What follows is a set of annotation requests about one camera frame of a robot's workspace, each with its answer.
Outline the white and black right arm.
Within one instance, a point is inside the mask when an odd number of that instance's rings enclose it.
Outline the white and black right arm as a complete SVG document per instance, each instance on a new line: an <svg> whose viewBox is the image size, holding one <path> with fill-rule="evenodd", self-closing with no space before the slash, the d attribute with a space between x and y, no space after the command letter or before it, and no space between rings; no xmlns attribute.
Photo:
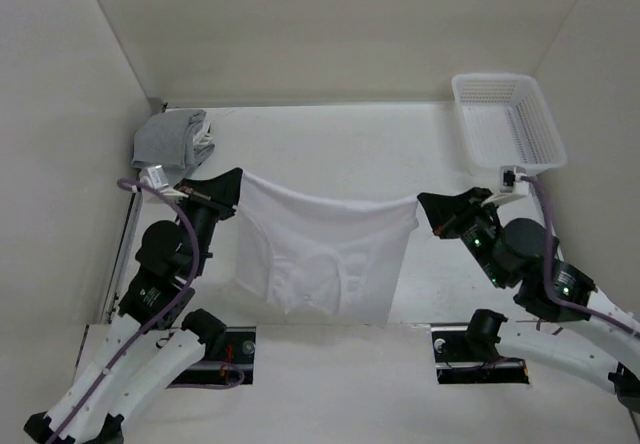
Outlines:
<svg viewBox="0 0 640 444"><path fill-rule="evenodd" d="M437 238L460 241L494 287L515 289L516 305L562 330L528 331L497 311L478 309L463 337L472 360L485 367L537 361L593 383L638 412L639 322L558 258L549 222L502 224L497 195L479 187L455 196L421 193L417 200Z"/></svg>

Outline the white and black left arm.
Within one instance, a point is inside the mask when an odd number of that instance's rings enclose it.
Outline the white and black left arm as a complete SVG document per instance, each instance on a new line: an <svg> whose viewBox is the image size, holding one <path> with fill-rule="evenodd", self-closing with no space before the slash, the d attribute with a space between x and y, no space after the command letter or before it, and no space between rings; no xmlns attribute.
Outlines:
<svg viewBox="0 0 640 444"><path fill-rule="evenodd" d="M51 409L27 419L24 431L34 442L120 443L182 372L221 357L226 325L204 309L184 309L211 256L216 224L235 214L242 176L234 168L185 179L175 198L149 183L118 180L125 191L157 197L176 218L146 229L135 255L139 269L94 359Z"/></svg>

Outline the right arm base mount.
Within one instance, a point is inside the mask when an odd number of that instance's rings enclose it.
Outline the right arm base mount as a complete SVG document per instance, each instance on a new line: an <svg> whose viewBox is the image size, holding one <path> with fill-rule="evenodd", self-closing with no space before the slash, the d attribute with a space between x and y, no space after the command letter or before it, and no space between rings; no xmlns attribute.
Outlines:
<svg viewBox="0 0 640 444"><path fill-rule="evenodd" d="M504 357L497 345L508 319L479 309L467 324L431 326L436 379L441 385L529 384L523 359Z"/></svg>

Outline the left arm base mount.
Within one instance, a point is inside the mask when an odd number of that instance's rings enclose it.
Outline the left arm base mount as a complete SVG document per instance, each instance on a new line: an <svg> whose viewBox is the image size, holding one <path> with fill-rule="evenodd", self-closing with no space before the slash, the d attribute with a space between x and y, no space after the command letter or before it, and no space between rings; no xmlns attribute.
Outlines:
<svg viewBox="0 0 640 444"><path fill-rule="evenodd" d="M253 383L256 328L230 327L221 344L209 344L201 361L183 371L172 386L229 386L244 373L243 385Z"/></svg>

